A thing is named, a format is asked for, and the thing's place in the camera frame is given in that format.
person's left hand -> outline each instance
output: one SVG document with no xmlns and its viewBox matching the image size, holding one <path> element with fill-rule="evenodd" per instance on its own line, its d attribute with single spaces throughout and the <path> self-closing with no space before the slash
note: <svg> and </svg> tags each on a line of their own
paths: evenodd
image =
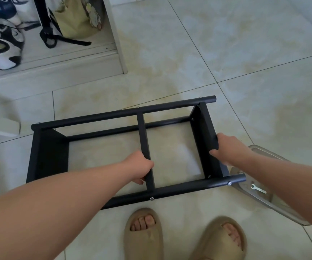
<svg viewBox="0 0 312 260">
<path fill-rule="evenodd" d="M 128 155 L 122 163 L 128 169 L 131 181 L 137 184 L 144 183 L 142 179 L 155 165 L 153 161 L 146 159 L 140 150 Z"/>
</svg>

person's right arm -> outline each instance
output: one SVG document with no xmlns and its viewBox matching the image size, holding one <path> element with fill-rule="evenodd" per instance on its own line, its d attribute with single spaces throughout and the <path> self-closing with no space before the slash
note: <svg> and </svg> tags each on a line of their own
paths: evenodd
<svg viewBox="0 0 312 260">
<path fill-rule="evenodd" d="M 210 154 L 265 185 L 312 224 L 312 167 L 254 153 L 234 136 L 217 134 Z"/>
</svg>

slipper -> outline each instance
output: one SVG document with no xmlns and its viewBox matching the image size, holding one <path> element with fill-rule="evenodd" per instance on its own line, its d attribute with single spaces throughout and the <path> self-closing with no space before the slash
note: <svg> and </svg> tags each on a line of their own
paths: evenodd
<svg viewBox="0 0 312 260">
<path fill-rule="evenodd" d="M 138 218 L 152 215 L 155 225 L 141 231 L 131 231 L 132 223 Z M 163 260 L 163 236 L 161 222 L 154 210 L 144 208 L 135 211 L 128 219 L 124 233 L 126 260 Z"/>
<path fill-rule="evenodd" d="M 232 224 L 240 234 L 242 249 L 234 243 L 222 225 Z M 240 225 L 227 216 L 214 219 L 204 231 L 190 260 L 243 260 L 246 255 L 246 236 Z"/>
</svg>

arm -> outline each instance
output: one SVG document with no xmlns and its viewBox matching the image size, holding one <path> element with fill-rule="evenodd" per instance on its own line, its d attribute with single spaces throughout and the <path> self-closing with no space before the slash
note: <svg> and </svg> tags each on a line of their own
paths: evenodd
<svg viewBox="0 0 312 260">
<path fill-rule="evenodd" d="M 0 196 L 0 259 L 54 259 L 104 204 L 154 163 L 140 151 L 124 161 L 46 177 Z"/>
<path fill-rule="evenodd" d="M 210 154 L 268 187 L 312 224 L 312 167 L 254 153 L 234 136 L 217 134 L 219 149 Z"/>
</svg>

person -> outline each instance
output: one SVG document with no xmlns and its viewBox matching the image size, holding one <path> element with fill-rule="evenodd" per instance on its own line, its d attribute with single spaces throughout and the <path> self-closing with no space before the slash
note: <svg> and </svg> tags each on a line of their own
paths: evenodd
<svg viewBox="0 0 312 260">
<path fill-rule="evenodd" d="M 219 149 L 211 155 L 251 175 L 312 224 L 311 166 L 264 157 L 234 136 L 217 137 Z M 119 163 L 53 175 L 0 196 L 0 259 L 54 259 L 119 189 L 131 181 L 143 184 L 153 166 L 136 151 Z M 219 217 L 190 259 L 244 259 L 246 246 L 239 224 Z M 124 247 L 127 260 L 163 259 L 161 223 L 153 210 L 131 215 Z"/>
</svg>

